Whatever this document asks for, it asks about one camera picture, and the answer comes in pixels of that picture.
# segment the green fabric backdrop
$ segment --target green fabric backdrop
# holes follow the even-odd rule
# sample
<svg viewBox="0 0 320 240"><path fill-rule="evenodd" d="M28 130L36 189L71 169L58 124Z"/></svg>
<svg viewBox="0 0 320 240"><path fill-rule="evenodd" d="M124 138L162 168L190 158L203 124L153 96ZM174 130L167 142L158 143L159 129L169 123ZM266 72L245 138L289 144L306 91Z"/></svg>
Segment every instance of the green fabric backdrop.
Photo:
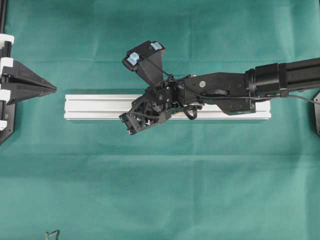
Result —
<svg viewBox="0 0 320 240"><path fill-rule="evenodd" d="M144 89L127 50L160 41L177 77L320 57L318 0L9 0L12 57L58 87L17 105L0 146L0 239L320 238L313 105L262 122L70 122L74 89ZM313 98L316 90L300 93Z"/></svg>

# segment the black metal bracket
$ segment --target black metal bracket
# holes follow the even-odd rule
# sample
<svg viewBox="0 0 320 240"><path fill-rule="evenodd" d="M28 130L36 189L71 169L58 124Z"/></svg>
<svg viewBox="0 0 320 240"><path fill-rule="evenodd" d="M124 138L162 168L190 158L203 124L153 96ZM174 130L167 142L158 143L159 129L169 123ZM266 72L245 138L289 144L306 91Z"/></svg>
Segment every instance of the black metal bracket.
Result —
<svg viewBox="0 0 320 240"><path fill-rule="evenodd" d="M0 6L0 34L5 33L7 15L7 0L1 0ZM10 51L6 53L6 57L10 57ZM15 131L16 104L6 105L4 101L0 101L0 120L7 121L7 127L0 131L0 144L6 140Z"/></svg>
<svg viewBox="0 0 320 240"><path fill-rule="evenodd" d="M314 98L315 102L320 103L320 92ZM315 114L315 124L316 124L316 134L320 136L320 105L314 104L314 114Z"/></svg>

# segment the metal bracket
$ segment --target metal bracket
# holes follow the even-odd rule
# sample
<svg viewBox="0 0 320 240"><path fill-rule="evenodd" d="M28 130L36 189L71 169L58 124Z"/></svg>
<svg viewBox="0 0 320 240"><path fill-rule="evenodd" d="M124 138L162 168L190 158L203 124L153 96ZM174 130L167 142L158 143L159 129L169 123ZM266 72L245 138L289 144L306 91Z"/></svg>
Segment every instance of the metal bracket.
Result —
<svg viewBox="0 0 320 240"><path fill-rule="evenodd" d="M15 111L15 104L7 105L5 101L0 101L0 119L7 122L6 128L0 131L0 144L15 131Z"/></svg>
<svg viewBox="0 0 320 240"><path fill-rule="evenodd" d="M320 103L320 92L317 96L315 96L314 101ZM320 136L320 105L314 104L314 114L316 123L316 134Z"/></svg>

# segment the black mount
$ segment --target black mount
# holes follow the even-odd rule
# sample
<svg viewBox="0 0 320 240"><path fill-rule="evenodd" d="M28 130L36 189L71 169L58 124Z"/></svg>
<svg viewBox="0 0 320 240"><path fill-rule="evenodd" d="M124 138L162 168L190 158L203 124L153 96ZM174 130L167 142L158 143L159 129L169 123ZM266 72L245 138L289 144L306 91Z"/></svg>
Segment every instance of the black mount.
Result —
<svg viewBox="0 0 320 240"><path fill-rule="evenodd" d="M1 1L0 34L5 32L7 0ZM52 94L57 88L38 76L11 56L12 42L1 40L0 48L0 121L6 121L6 128L0 130L0 144L14 133L16 103Z"/></svg>

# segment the wire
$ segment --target wire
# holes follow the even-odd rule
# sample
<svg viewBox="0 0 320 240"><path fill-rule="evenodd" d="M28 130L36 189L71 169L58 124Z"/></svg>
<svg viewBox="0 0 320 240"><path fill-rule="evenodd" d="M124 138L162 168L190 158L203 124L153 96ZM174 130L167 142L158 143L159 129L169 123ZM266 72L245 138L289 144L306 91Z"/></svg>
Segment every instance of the wire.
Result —
<svg viewBox="0 0 320 240"><path fill-rule="evenodd" d="M317 102L317 101L313 101L309 98L306 98L304 96L298 96L298 95L288 95L288 98L296 98L296 99L302 99L302 100L305 100L309 103L312 103L312 104L316 104L316 105L320 105L320 102Z"/></svg>
<svg viewBox="0 0 320 240"><path fill-rule="evenodd" d="M203 99L212 99L212 100L221 100L221 99L253 99L253 100L271 100L271 99L278 99L278 98L282 98L281 96L269 96L269 97L254 97L254 96L205 96L205 95L201 95L198 94L194 91L192 91L191 89L189 89L188 87L184 86L183 84L181 84L180 82L178 82L176 79L174 79L172 74L167 73L165 70L163 70L161 67L159 67L158 65L156 65L153 61L151 61L150 59L148 59L147 57L144 57L142 55L140 55L140 57L142 57L143 59L147 60L150 64L152 64L155 68L157 68L160 72L162 72L163 74L168 76L169 80L172 80L173 82L175 82L176 84L178 84L179 86L181 86L182 88L186 89L188 92L190 92L191 94L194 94L200 98ZM303 96L298 96L298 95L288 95L288 98L297 98L297 99L302 99L304 101L316 104L316 105L320 105L320 102L316 102L313 101L309 98L303 97Z"/></svg>
<svg viewBox="0 0 320 240"><path fill-rule="evenodd" d="M172 74L167 73L165 70L163 70L161 67L159 67L157 64L155 64L153 61L151 61L149 58L144 57L142 55L140 55L140 57L142 57L143 59L147 60L149 63L151 63L155 68L157 68L160 72L162 72L163 74L169 76L172 76Z"/></svg>
<svg viewBox="0 0 320 240"><path fill-rule="evenodd" d="M55 240L59 240L59 234L60 234L60 230L59 230L59 229L54 230L54 231L52 231L52 232L46 231L46 232L45 232L45 240L48 240L48 238L51 237L51 236L54 235L54 234L56 234L56 235L55 235Z"/></svg>

